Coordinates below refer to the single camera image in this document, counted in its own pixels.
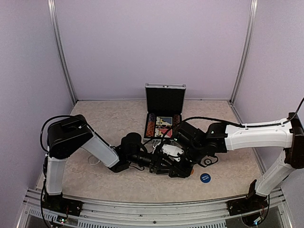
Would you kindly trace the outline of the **aluminium poker set case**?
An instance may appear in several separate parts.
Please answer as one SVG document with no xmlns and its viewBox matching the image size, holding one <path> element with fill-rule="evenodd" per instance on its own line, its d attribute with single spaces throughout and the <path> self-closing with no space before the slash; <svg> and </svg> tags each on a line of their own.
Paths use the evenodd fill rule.
<svg viewBox="0 0 304 228">
<path fill-rule="evenodd" d="M 160 140 L 161 137 L 147 137 L 147 123 L 149 114 L 155 114 L 155 126 L 156 129 L 169 129 L 171 126 L 156 125 L 156 117 L 172 117 L 175 114 L 182 114 L 184 98 L 186 93 L 185 84 L 160 84 L 160 83 L 146 83 L 145 84 L 145 95 L 146 95 L 146 106 L 147 106 L 147 117 L 144 131 L 145 140 Z"/>
</svg>

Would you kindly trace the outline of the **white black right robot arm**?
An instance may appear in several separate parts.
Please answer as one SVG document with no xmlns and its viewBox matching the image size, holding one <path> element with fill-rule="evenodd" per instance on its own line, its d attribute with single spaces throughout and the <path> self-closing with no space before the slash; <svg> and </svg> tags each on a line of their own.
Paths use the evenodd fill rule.
<svg viewBox="0 0 304 228">
<path fill-rule="evenodd" d="M 243 148 L 281 147 L 283 150 L 271 167 L 249 187 L 244 198 L 230 200 L 230 214 L 240 214 L 268 206 L 270 192 L 296 169 L 304 167 L 304 129 L 297 112 L 287 118 L 265 123 L 232 123 L 213 119 L 206 132 L 186 120 L 178 126 L 175 141 L 182 146 L 161 146 L 161 151 L 175 158 L 182 171 L 200 164 L 205 156 Z"/>
</svg>

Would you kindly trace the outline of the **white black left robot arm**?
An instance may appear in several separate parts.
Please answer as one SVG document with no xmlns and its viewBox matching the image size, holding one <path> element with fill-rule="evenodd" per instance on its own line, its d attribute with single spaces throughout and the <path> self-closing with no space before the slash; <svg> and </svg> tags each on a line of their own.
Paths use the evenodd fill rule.
<svg viewBox="0 0 304 228">
<path fill-rule="evenodd" d="M 65 199 L 62 181 L 67 159 L 78 149 L 84 149 L 98 158 L 114 173 L 122 172 L 135 163 L 154 170 L 161 156 L 149 153 L 138 133 L 129 133 L 121 144 L 112 147 L 87 123 L 83 115 L 60 115 L 59 121 L 47 128 L 47 148 L 44 163 L 44 184 L 41 205 L 46 209 L 62 211 L 69 206 L 80 207 L 82 202 Z"/>
</svg>

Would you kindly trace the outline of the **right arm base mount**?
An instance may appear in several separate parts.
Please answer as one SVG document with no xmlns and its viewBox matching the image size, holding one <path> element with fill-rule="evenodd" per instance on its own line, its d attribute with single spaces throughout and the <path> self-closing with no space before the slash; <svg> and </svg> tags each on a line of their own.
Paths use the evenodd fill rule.
<svg viewBox="0 0 304 228">
<path fill-rule="evenodd" d="M 229 200 L 226 205 L 230 216 L 248 213 L 251 211 L 251 206 L 246 198 Z"/>
</svg>

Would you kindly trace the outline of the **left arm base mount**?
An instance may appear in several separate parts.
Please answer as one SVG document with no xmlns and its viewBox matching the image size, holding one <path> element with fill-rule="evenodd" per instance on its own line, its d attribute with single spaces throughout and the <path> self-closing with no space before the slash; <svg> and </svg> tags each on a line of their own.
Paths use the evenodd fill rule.
<svg viewBox="0 0 304 228">
<path fill-rule="evenodd" d="M 42 200 L 42 208 L 65 215 L 80 216 L 83 202 L 64 198 L 61 195 L 46 196 Z"/>
</svg>

